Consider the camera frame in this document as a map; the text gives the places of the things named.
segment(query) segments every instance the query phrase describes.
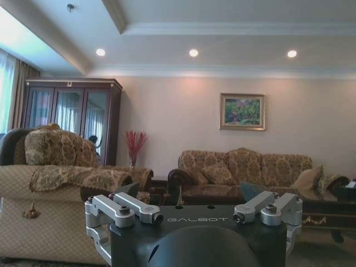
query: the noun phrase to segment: floor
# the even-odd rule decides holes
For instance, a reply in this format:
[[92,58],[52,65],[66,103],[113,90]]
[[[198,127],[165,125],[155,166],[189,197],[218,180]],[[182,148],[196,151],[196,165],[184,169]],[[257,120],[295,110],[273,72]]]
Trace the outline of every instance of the floor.
[[[343,233],[344,243],[336,243],[328,230],[303,229],[287,267],[356,267],[356,231]],[[0,267],[87,267],[81,264],[61,264],[20,260],[0,263]]]

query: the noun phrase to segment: picture frame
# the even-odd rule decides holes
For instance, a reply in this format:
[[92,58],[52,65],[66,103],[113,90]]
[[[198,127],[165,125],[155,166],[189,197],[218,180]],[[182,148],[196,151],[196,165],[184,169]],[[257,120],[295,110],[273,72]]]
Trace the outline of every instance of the picture frame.
[[265,95],[220,94],[221,130],[266,130]]

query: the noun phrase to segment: tassel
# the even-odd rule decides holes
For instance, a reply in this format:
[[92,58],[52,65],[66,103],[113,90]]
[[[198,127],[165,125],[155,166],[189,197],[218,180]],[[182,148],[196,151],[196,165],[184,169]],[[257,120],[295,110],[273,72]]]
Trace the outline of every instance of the tassel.
[[34,199],[32,199],[31,207],[29,208],[28,211],[25,211],[23,213],[23,217],[25,217],[26,219],[35,219],[39,217],[40,214],[41,213],[34,208]]

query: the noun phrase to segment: glass cabinet door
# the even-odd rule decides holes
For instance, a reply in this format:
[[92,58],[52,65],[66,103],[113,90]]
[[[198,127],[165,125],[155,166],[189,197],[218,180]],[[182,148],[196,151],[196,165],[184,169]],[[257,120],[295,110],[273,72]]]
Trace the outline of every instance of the glass cabinet door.
[[54,88],[31,88],[27,107],[26,125],[48,125],[51,120]]
[[85,128],[82,136],[94,143],[100,161],[105,154],[107,115],[108,91],[86,90]]
[[80,134],[83,106],[83,89],[60,89],[55,91],[53,105],[55,119],[62,130]]

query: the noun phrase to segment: patterned sofa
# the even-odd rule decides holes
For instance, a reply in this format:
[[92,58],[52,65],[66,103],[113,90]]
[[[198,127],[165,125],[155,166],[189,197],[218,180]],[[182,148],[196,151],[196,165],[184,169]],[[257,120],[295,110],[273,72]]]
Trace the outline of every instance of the patterned sofa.
[[[197,185],[188,170],[226,165],[235,185]],[[240,182],[260,184],[283,194],[295,192],[291,185],[304,170],[312,168],[311,158],[303,155],[260,154],[245,148],[227,153],[210,151],[184,151],[179,158],[179,168],[168,175],[169,192],[180,187],[180,202],[184,204],[237,204],[244,201]]]
[[133,181],[148,191],[152,176],[97,167],[93,144],[70,132],[10,131],[0,142],[0,256],[104,264],[86,236],[83,201]]

